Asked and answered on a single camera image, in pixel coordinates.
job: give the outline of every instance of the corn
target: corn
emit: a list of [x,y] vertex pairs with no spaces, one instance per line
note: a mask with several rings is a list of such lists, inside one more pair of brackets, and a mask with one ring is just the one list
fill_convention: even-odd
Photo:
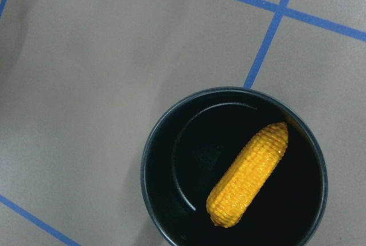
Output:
[[239,222],[282,159],[287,143],[284,122],[270,124],[252,137],[207,198],[206,209],[215,226],[228,228]]

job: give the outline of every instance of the dark green bowl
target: dark green bowl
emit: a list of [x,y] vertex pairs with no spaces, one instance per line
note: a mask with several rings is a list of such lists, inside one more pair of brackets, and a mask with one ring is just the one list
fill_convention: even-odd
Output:
[[[206,199],[241,148],[266,125],[285,121],[289,144],[240,222],[215,227]],[[204,90],[171,107],[145,145],[146,208],[171,245],[304,245],[327,201],[327,170],[306,124],[266,94],[235,87]]]

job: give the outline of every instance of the bowl rim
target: bowl rim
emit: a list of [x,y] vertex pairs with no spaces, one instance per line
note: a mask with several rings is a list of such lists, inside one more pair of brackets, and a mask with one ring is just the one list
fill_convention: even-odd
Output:
[[192,93],[185,98],[181,99],[180,101],[176,102],[173,106],[171,106],[156,122],[153,129],[151,130],[150,134],[148,135],[148,138],[146,140],[146,144],[144,147],[144,150],[142,152],[142,159],[141,159],[141,167],[140,167],[140,183],[141,183],[141,190],[142,190],[142,196],[144,199],[144,203],[146,206],[146,209],[148,210],[149,216],[152,219],[154,225],[159,230],[159,232],[163,235],[163,237],[168,241],[168,243],[172,246],[179,246],[176,244],[167,234],[167,232],[163,229],[159,221],[157,220],[157,217],[153,211],[152,205],[150,203],[150,198],[148,194],[148,189],[146,186],[146,163],[148,159],[148,154],[150,151],[150,147],[152,144],[152,141],[154,139],[155,133],[157,132],[158,128],[161,126],[161,124],[173,113],[175,112],[180,106],[187,104],[191,102],[192,100],[196,98],[200,98],[202,96],[213,94],[213,93],[222,93],[222,92],[238,92],[238,93],[245,93],[250,96],[258,97],[262,100],[268,101],[280,109],[284,110],[286,113],[288,113],[295,121],[299,124],[301,129],[305,132],[307,138],[310,140],[315,152],[316,152],[316,159],[319,164],[320,168],[320,179],[321,179],[321,202],[320,206],[317,210],[317,213],[315,215],[315,218],[313,220],[312,225],[308,229],[307,233],[303,237],[302,240],[299,241],[298,246],[305,245],[310,238],[314,235],[316,229],[318,228],[321,219],[323,218],[325,207],[327,205],[327,198],[328,198],[328,176],[327,176],[327,167],[325,164],[323,153],[320,149],[319,143],[317,142],[314,134],[309,129],[308,125],[287,105],[285,105],[283,102],[279,101],[278,99],[265,94],[263,92],[259,92],[257,90],[248,89],[248,88],[242,88],[242,87],[235,87],[235,86],[222,86],[222,87],[215,87],[215,88],[209,88],[200,90],[198,92]]

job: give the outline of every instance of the corn cob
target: corn cob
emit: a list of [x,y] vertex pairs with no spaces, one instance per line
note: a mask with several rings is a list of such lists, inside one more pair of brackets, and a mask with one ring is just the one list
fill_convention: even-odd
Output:
[[270,124],[244,146],[210,192],[206,209],[215,226],[237,224],[264,182],[282,159],[288,143],[287,125]]

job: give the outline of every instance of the gray floor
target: gray floor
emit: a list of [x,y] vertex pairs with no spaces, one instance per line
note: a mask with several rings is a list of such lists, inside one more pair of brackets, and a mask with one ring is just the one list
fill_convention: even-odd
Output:
[[[365,1],[289,7],[366,31]],[[8,0],[0,194],[81,245],[168,245],[140,192],[146,137],[186,95],[243,85],[272,17],[234,0]],[[365,42],[284,17],[253,86],[324,152],[328,204],[309,246],[366,244],[365,58]],[[0,215],[0,245],[64,245]]]

